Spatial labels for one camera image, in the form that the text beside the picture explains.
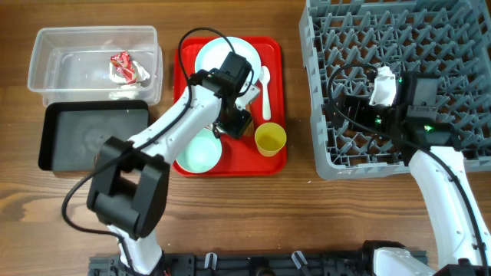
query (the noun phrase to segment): clear plastic container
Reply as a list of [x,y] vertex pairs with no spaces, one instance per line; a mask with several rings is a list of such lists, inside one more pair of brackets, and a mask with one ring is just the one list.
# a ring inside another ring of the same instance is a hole
[[[110,57],[128,51],[150,74],[141,87],[125,88],[109,78]],[[54,102],[145,100],[157,104],[163,83],[162,51],[152,26],[43,28],[29,67],[28,88]]]

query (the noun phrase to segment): black mounting base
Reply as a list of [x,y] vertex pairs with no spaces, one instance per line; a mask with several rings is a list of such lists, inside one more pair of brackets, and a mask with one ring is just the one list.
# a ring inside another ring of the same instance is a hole
[[[412,251],[411,254],[427,265],[425,251]],[[89,276],[131,276],[130,270],[120,263],[120,256],[109,258],[91,258]],[[369,276],[367,272],[357,273],[360,266],[360,251],[338,251],[325,254],[305,255],[308,262],[306,268],[311,276]],[[192,254],[165,254],[165,268],[172,276],[269,276],[263,273],[258,264],[268,264],[268,269],[277,276],[305,275],[299,271],[291,255],[218,255],[216,270],[205,269],[205,256]]]

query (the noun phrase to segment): gray dish rack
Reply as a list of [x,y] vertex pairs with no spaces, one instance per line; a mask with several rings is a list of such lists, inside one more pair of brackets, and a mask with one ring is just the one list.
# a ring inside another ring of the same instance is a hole
[[[311,97],[315,165],[323,179],[407,173],[390,141],[335,129],[323,106],[330,75],[340,66],[369,63],[441,76],[438,117],[462,141],[468,172],[491,170],[491,19],[485,0],[307,0],[299,23]],[[359,68],[333,84],[340,93],[369,97]]]

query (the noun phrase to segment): red tray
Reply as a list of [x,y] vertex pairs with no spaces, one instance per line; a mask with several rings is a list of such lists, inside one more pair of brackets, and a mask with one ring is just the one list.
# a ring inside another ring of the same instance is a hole
[[[199,50],[215,38],[188,38],[183,42],[183,63],[188,74],[194,73],[194,63]],[[262,65],[268,67],[271,73],[269,82],[269,101],[271,104],[271,120],[285,128],[285,108],[283,104],[283,70],[282,52],[279,44],[271,38],[253,37],[242,38],[249,42],[259,52]],[[177,59],[174,70],[174,102],[184,91],[186,81],[180,70]],[[262,89],[259,81],[256,86]],[[252,119],[254,128],[263,124],[262,119],[262,95],[252,103]],[[262,156],[254,142],[254,136],[243,136],[235,140],[227,135],[221,136],[222,157],[216,166],[208,172],[195,174],[182,169],[177,162],[173,168],[183,176],[209,177],[209,176],[266,176],[279,173],[286,164],[286,146],[273,157]]]

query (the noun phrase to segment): red food item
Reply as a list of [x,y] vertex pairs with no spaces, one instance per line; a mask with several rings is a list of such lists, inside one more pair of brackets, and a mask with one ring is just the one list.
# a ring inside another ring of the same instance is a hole
[[128,51],[122,51],[110,57],[110,62],[115,66],[116,71],[124,76],[127,84],[134,84],[137,81],[137,70],[131,64]]

